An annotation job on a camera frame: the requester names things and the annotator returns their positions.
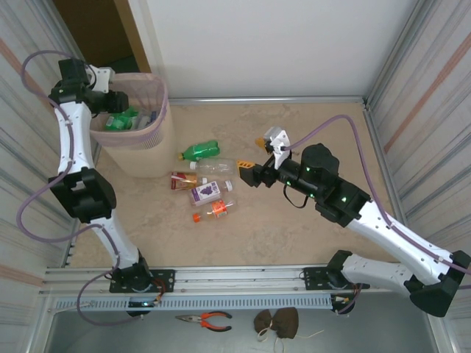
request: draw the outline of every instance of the wooden door frame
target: wooden door frame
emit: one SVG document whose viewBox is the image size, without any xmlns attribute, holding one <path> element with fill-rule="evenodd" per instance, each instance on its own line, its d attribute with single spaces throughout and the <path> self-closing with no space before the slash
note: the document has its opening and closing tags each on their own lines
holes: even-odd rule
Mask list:
<svg viewBox="0 0 471 353">
<path fill-rule="evenodd" d="M 119 18 L 123 23 L 124 31 L 128 41 L 130 42 L 132 53 L 138 64 L 140 72 L 151 72 L 146 52 L 142 45 L 141 36 L 132 15 L 131 7 L 128 0 L 114 0 Z"/>
</svg>

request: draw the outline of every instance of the plastic bottle in bin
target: plastic bottle in bin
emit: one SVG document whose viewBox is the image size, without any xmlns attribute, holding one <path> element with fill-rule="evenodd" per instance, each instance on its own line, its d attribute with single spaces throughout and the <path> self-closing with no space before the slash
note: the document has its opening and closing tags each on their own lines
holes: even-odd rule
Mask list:
<svg viewBox="0 0 471 353">
<path fill-rule="evenodd" d="M 110 117 L 105 124 L 105 130 L 129 130 L 132 128 L 136 116 L 138 116 L 138 111 L 132 106 L 127 108 L 124 112 L 110 114 Z"/>
<path fill-rule="evenodd" d="M 193 222 L 212 221 L 224 217 L 228 213 L 236 210 L 236 201 L 234 199 L 223 198 L 201 207 L 198 213 L 193 214 Z"/>
<path fill-rule="evenodd" d="M 209 182 L 188 191 L 190 203 L 193 206 L 201 206 L 215 201 L 222 197 L 223 193 L 229 193 L 233 190 L 233 184 L 230 180 L 225 182 Z"/>
<path fill-rule="evenodd" d="M 211 175 L 231 175 L 236 171 L 235 160 L 225 158 L 205 158 L 199 162 L 190 162 L 190 169 L 198 173 Z"/>
</svg>

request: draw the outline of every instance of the red-handled pliers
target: red-handled pliers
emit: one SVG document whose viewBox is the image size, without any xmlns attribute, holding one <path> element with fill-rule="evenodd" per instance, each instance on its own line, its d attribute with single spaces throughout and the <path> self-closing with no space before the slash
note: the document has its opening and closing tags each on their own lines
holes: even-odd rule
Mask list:
<svg viewBox="0 0 471 353">
<path fill-rule="evenodd" d="M 225 313 L 224 311 L 211 311 L 210 313 L 203 313 L 199 316 L 198 315 L 180 315 L 180 316 L 175 316 L 175 318 L 178 318 L 179 320 L 183 320 L 186 322 L 198 322 L 201 324 L 201 327 L 206 327 L 207 329 L 210 329 L 211 331 L 214 331 L 214 332 L 226 332 L 232 329 L 231 326 L 225 326 L 225 327 L 213 326 L 205 321 L 206 318 L 212 318 L 213 316 L 224 316 L 225 318 L 233 317 L 232 315 Z"/>
</svg>

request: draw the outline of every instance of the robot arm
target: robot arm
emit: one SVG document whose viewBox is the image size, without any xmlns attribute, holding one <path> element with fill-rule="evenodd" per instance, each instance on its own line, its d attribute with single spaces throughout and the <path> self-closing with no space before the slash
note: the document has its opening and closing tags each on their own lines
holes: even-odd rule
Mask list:
<svg viewBox="0 0 471 353">
<path fill-rule="evenodd" d="M 113 272 L 113 279 L 123 288 L 146 290 L 150 286 L 150 273 L 145 259 L 126 236 L 116 215 L 113 187 L 95 169 L 91 155 L 92 114 L 126 110 L 127 96 L 109 90 L 108 84 L 114 75 L 111 68 L 98 69 L 91 65 L 86 68 L 84 62 L 76 59 L 61 60 L 59 67 L 62 79 L 52 89 L 49 98 L 58 103 L 68 116 L 68 120 L 65 120 L 58 109 L 54 110 L 60 128 L 61 158 L 58 173 L 67 172 L 67 175 L 51 188 L 51 192 L 72 218 L 78 218 L 84 224 L 102 226 L 93 230 L 115 259 L 115 252 L 102 230 L 108 231 L 120 256 L 119 268 Z M 67 171 L 71 149 L 73 164 Z"/>
<path fill-rule="evenodd" d="M 327 265 L 329 280 L 341 287 L 347 283 L 366 283 L 408 295 L 425 312 L 444 316 L 458 290 L 464 273 L 418 249 L 395 232 L 370 196 L 339 176 L 339 160 L 321 143 L 302 152 L 301 163 L 291 159 L 286 131 L 272 127 L 257 142 L 272 156 L 264 165 L 239 162 L 240 177 L 250 186 L 264 183 L 270 188 L 276 181 L 314 199 L 316 210 L 327 220 L 365 236 L 400 261 L 385 263 L 338 251 Z M 471 257 L 463 252 L 450 253 L 427 242 L 409 228 L 387 215 L 388 219 L 415 243 L 438 258 L 463 268 Z"/>
</svg>

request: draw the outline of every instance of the corrugated metal wall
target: corrugated metal wall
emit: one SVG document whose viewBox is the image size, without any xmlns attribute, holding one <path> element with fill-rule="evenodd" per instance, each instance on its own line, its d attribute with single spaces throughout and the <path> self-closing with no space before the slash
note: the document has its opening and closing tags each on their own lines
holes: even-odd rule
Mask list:
<svg viewBox="0 0 471 353">
<path fill-rule="evenodd" d="M 16 227 L 20 203 L 57 174 L 59 129 L 52 108 L 29 93 L 18 75 L 28 54 L 39 49 L 73 52 L 34 1 L 0 3 L 0 352 L 18 352 L 47 266 L 61 265 L 67 244 L 38 243 Z M 29 65 L 29 81 L 47 92 L 60 79 L 58 56 Z M 44 237 L 70 234 L 72 220 L 46 193 L 24 214 L 26 226 Z"/>
<path fill-rule="evenodd" d="M 471 1 L 435 1 L 373 100 L 373 123 L 408 225 L 471 254 Z M 471 290 L 447 316 L 471 352 Z"/>
</svg>

